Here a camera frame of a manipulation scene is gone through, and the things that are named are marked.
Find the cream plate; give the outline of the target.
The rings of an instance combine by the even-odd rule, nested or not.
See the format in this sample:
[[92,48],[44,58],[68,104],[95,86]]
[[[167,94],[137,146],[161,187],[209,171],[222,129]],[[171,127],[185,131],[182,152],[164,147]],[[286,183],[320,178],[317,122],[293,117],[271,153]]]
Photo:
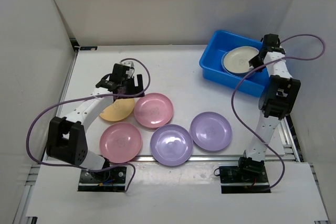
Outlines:
[[257,56],[259,50],[250,46],[237,47],[226,52],[222,56],[222,68],[225,72],[234,76],[243,77],[253,68],[249,65],[249,60]]

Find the yellow plate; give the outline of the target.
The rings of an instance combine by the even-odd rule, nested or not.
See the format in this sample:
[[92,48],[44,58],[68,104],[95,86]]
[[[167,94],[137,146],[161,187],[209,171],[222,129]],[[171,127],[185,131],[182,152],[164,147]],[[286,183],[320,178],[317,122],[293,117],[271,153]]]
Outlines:
[[121,121],[132,113],[134,106],[134,98],[117,99],[100,113],[100,117],[109,122]]

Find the pink plate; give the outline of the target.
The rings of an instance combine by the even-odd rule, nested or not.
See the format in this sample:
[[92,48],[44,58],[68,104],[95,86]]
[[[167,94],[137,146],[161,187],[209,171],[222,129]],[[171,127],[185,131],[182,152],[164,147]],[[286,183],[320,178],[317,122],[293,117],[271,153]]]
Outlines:
[[142,126],[154,129],[169,123],[174,108],[167,96],[161,93],[149,93],[136,102],[133,113]]
[[99,142],[100,152],[110,162],[121,164],[135,158],[142,148],[142,136],[131,123],[119,122],[108,127]]

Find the purple plate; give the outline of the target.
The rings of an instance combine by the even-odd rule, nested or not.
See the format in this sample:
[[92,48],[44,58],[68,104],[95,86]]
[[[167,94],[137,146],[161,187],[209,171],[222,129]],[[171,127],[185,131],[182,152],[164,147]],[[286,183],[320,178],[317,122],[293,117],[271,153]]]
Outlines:
[[164,125],[152,134],[150,149],[154,159],[164,166],[180,166],[192,155],[193,140],[189,132],[176,124]]
[[203,112],[192,120],[190,135],[200,148],[217,152],[229,146],[233,132],[230,123],[222,115],[216,112]]

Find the light blue plate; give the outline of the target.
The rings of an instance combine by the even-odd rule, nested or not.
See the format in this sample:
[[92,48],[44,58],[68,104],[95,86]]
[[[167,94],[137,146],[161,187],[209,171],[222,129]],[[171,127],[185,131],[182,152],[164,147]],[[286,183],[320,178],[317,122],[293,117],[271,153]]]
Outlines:
[[252,70],[248,63],[251,56],[247,51],[227,52],[222,56],[222,68],[231,75],[243,77]]

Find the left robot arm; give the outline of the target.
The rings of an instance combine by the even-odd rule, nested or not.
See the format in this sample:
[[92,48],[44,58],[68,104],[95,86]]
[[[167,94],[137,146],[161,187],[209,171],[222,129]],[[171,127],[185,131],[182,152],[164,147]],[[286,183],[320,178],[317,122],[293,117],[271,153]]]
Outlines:
[[106,158],[90,151],[86,131],[94,120],[118,99],[143,97],[146,87],[141,74],[135,74],[133,58],[114,64],[111,73],[103,76],[91,95],[79,99],[77,108],[63,117],[54,117],[49,123],[46,153],[68,165],[92,172],[99,182],[110,177]]

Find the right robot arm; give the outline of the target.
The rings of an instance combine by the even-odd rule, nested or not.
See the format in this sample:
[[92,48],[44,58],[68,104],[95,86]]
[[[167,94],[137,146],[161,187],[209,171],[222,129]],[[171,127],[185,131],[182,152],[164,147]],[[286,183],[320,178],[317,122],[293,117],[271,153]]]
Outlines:
[[258,103],[260,117],[253,138],[238,161],[236,177],[247,182],[262,174],[266,150],[276,127],[293,108],[301,82],[294,79],[286,65],[285,50],[279,36],[264,35],[263,45],[257,56],[249,61],[257,70],[267,69],[269,79]]

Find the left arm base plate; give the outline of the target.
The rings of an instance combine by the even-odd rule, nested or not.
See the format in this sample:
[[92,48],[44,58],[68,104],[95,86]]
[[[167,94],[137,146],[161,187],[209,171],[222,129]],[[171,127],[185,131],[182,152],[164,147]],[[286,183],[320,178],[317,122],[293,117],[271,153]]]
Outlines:
[[127,167],[118,166],[103,173],[82,171],[79,176],[79,192],[124,192],[126,188]]

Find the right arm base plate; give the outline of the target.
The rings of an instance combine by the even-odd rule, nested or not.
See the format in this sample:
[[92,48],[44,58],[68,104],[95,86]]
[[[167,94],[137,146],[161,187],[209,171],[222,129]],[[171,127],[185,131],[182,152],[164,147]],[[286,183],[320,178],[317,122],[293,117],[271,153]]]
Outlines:
[[219,165],[213,175],[220,179],[222,194],[267,194],[271,193],[265,166],[257,168],[241,162],[236,165]]

